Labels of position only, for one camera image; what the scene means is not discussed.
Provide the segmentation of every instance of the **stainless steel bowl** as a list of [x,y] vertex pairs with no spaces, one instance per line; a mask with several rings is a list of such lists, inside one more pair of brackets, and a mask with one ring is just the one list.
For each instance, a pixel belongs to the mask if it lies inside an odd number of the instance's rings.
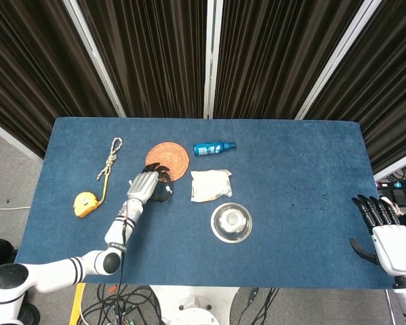
[[224,203],[211,214],[211,229],[223,242],[241,242],[251,233],[252,218],[244,206]]

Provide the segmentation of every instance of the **woven coaster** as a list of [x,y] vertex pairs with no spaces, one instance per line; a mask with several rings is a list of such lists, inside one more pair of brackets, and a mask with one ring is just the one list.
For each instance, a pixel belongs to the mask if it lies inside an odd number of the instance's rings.
[[146,165],[160,163],[169,168],[172,181],[181,178],[189,166],[186,149],[176,142],[162,142],[150,150],[146,156]]

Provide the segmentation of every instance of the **black curtain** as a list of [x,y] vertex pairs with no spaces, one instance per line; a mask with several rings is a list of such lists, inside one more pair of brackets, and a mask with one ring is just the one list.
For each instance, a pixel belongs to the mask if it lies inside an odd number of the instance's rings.
[[203,116],[205,0],[79,3],[129,116]]
[[116,113],[61,1],[0,1],[0,126],[43,156],[59,116]]
[[406,155],[406,0],[379,6],[306,118],[359,122],[375,172]]
[[294,118],[362,1],[225,1],[214,117]]

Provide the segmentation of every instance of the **blue tablecloth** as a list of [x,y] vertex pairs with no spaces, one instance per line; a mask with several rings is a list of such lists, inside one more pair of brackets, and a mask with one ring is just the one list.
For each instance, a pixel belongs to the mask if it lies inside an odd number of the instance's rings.
[[[101,196],[96,175],[110,144],[122,137],[106,200],[84,219],[73,213],[79,192]],[[236,142],[237,149],[195,157],[198,142]],[[390,288],[392,278],[359,257],[355,237],[371,238],[350,198],[376,195],[358,124],[343,121],[59,118],[17,262],[47,263],[105,249],[104,235],[126,199],[129,179],[160,142],[188,151],[189,170],[164,203],[148,203],[128,243],[123,281],[132,284]],[[228,169],[233,197],[190,201],[190,170]],[[238,202],[253,230],[227,244],[210,228],[213,210]],[[88,276],[87,282],[118,282]]]

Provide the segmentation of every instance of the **floor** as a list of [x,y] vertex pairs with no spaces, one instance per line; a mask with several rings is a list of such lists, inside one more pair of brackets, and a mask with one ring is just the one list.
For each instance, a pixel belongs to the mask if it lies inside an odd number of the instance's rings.
[[[20,207],[31,204],[41,165],[26,157],[0,138],[0,207]],[[0,211],[0,238],[19,246],[28,209]],[[250,288],[241,288],[233,302],[231,324],[237,324],[246,306]],[[96,301],[96,285],[85,289],[83,307]],[[268,289],[262,289],[253,305],[244,313],[240,324],[251,324],[261,308]],[[50,294],[30,291],[29,299],[41,313],[42,325],[68,324],[75,287]],[[397,324],[404,324],[395,298]],[[383,290],[280,290],[268,314],[266,324],[392,324]]]

